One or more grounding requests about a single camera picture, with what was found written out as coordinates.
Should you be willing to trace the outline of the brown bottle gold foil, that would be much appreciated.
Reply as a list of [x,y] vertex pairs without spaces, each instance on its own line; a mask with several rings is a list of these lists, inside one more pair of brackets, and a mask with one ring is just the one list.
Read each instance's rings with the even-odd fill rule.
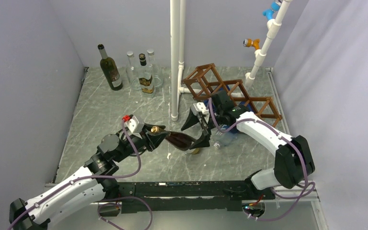
[[189,153],[192,155],[199,154],[200,148],[189,149],[192,144],[191,136],[182,132],[170,131],[170,135],[166,138],[166,140],[172,144],[178,150],[183,151],[184,153]]

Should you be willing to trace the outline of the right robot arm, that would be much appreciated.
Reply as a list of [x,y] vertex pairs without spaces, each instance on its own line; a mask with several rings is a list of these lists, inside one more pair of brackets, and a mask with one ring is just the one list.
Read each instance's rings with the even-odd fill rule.
[[308,186],[308,176],[315,171],[315,165],[307,139],[277,130],[244,105],[235,105],[224,91],[213,93],[207,105],[203,102],[192,104],[181,130],[195,124],[200,124],[203,132],[192,148],[208,147],[211,129],[227,125],[224,133],[236,129],[256,140],[274,156],[272,168],[254,172],[245,180],[245,193],[249,198],[256,199],[264,189],[276,186],[291,189],[300,182]]

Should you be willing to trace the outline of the clear bottle with cork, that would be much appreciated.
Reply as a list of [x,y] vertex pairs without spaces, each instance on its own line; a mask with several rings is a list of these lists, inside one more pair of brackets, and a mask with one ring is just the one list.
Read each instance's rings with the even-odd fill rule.
[[141,85],[139,83],[139,67],[137,66],[137,62],[135,59],[135,55],[133,51],[127,51],[126,53],[128,58],[128,65],[126,68],[126,73],[128,77],[128,81],[133,90],[141,91]]

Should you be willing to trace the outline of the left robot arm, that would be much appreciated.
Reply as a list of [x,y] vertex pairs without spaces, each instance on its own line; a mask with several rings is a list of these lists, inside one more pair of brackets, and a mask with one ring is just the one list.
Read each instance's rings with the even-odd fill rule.
[[81,208],[120,196],[114,173],[121,162],[135,151],[153,151],[170,134],[164,126],[145,124],[136,135],[120,133],[103,137],[97,151],[83,166],[50,190],[28,200],[10,204],[9,229],[48,230]]

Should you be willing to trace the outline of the dark green wine bottle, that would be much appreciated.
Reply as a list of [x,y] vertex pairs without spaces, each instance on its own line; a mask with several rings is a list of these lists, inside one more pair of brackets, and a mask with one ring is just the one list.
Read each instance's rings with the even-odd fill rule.
[[122,79],[120,77],[118,68],[113,58],[109,57],[103,44],[99,44],[98,50],[101,55],[100,67],[104,76],[113,91],[118,91],[123,88]]

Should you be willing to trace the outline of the brown wooden wine rack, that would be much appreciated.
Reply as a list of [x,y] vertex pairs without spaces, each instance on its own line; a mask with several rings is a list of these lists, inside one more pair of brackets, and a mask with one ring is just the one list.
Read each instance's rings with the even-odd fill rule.
[[212,94],[224,91],[234,105],[244,105],[258,118],[273,121],[273,127],[283,119],[272,97],[250,96],[241,79],[223,80],[214,63],[197,66],[181,83],[190,91],[195,101],[203,102]]

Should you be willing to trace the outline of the small dark bottle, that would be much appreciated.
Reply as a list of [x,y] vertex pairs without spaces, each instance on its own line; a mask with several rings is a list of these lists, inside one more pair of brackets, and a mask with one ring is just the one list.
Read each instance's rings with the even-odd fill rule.
[[139,54],[139,83],[141,86],[141,91],[144,96],[154,97],[155,86],[153,83],[153,68],[150,63],[146,60],[144,53]]

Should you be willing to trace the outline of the clear bottle dark label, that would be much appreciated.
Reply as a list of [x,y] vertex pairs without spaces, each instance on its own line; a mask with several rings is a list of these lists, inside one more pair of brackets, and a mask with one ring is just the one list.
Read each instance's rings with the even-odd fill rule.
[[155,58],[155,52],[153,49],[148,49],[147,54],[148,54],[148,62],[153,70],[154,86],[156,88],[161,87],[163,85],[163,76],[161,73],[161,66],[158,64]]

